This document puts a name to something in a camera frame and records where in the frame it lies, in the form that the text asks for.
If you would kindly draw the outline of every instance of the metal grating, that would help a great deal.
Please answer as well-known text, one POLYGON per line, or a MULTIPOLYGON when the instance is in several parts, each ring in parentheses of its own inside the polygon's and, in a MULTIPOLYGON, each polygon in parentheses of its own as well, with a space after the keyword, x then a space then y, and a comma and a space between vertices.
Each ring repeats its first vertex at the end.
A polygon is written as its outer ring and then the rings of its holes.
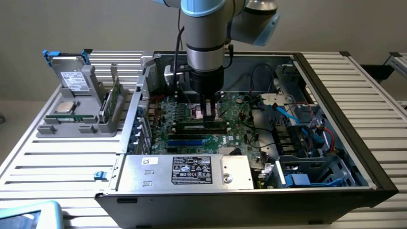
MULTIPOLYGON (((407 122, 393 104, 352 58, 332 52, 303 53, 360 137, 400 190, 375 208, 359 208, 331 225, 273 227, 276 229, 400 229, 407 225, 407 122)), ((96 76, 110 85, 109 63, 118 63, 121 83, 132 89, 141 52, 94 51, 90 62, 96 76)), ((54 102, 53 94, 40 117, 54 102)), ((120 131, 113 138, 37 139, 37 118, 0 167, 0 208, 56 199, 64 211, 65 228, 117 229, 93 200, 108 182, 94 182, 93 173, 114 163, 120 131)))

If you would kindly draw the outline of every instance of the white wall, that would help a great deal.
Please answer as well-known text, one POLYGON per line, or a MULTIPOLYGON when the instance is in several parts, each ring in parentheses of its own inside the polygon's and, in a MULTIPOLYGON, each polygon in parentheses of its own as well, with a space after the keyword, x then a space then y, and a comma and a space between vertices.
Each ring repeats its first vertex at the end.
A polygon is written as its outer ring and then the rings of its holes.
MULTIPOLYGON (((349 51, 380 63, 407 51, 407 0, 278 0, 266 47, 237 50, 349 51)), ((41 50, 172 50, 176 9, 150 0, 0 1, 0 99, 46 100, 56 77, 41 50)))

